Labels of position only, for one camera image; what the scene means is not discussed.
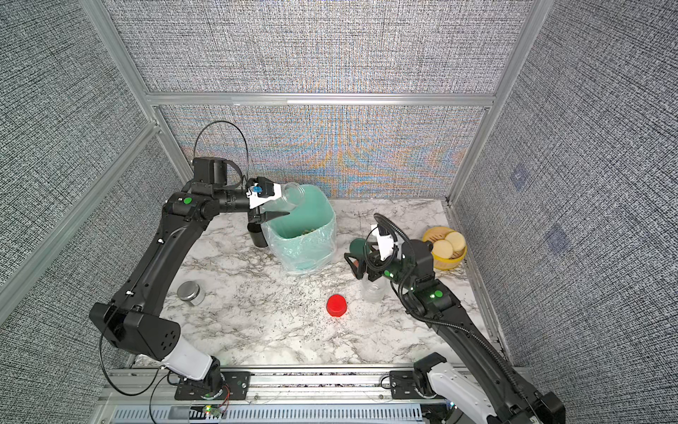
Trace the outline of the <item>green jar lid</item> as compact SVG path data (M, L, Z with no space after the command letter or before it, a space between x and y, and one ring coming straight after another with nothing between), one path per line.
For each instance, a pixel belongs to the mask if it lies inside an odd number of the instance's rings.
M366 254L371 253L371 248L365 238L355 238L349 247L349 255L355 259L362 260Z

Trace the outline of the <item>red lid peanut jar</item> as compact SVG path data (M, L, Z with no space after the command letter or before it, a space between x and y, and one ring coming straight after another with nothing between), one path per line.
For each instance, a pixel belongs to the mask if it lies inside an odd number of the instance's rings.
M270 203L272 210L291 212L304 203L305 190L299 183L289 182L282 185L281 189L281 196Z

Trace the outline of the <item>green lid peanut jar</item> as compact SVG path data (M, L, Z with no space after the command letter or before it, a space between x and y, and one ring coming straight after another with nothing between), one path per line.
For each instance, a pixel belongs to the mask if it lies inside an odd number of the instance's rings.
M379 277L374 281L365 279L361 283L362 299L369 303L378 303L384 299L388 289L388 279Z

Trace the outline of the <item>red jar lid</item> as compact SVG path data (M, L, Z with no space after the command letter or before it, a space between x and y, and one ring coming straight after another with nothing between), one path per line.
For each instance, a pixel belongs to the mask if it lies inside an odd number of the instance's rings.
M344 296L340 294L334 294L328 298L326 309L330 316L341 317L346 314L348 310L348 303Z

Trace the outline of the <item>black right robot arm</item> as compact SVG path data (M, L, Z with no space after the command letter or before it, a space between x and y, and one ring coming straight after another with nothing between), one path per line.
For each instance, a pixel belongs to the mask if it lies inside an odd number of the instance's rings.
M436 277L433 249L430 241L411 240L383 258L377 242L356 238L344 255L355 277L386 278L405 312L441 337L471 374L466 378L439 353L429 354L413 366L418 395L447 399L472 423L565 422L563 402L522 377Z

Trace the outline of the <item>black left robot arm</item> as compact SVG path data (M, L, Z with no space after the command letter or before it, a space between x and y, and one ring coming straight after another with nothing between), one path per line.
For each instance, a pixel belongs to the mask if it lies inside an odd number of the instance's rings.
M282 186L268 178L227 181L227 159L197 157L194 176L162 206L155 236L138 265L107 303L97 302L89 318L112 346L157 360L185 381L216 392L222 387L221 365L182 335L178 323L161 316L174 277L194 243L221 214L245 213L251 224L283 216L263 205L282 199Z

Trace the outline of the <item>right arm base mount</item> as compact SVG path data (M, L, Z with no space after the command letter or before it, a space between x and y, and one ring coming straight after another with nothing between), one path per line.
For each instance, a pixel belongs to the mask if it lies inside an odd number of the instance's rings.
M388 374L391 397L396 400L439 399L439 396L423 385L412 370L392 370Z

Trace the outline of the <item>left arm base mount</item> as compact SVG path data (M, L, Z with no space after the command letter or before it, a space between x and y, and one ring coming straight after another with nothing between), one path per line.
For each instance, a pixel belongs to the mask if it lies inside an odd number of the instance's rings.
M252 374L247 371L222 371L220 377L208 373L201 381L181 377L176 386L177 401L245 400Z

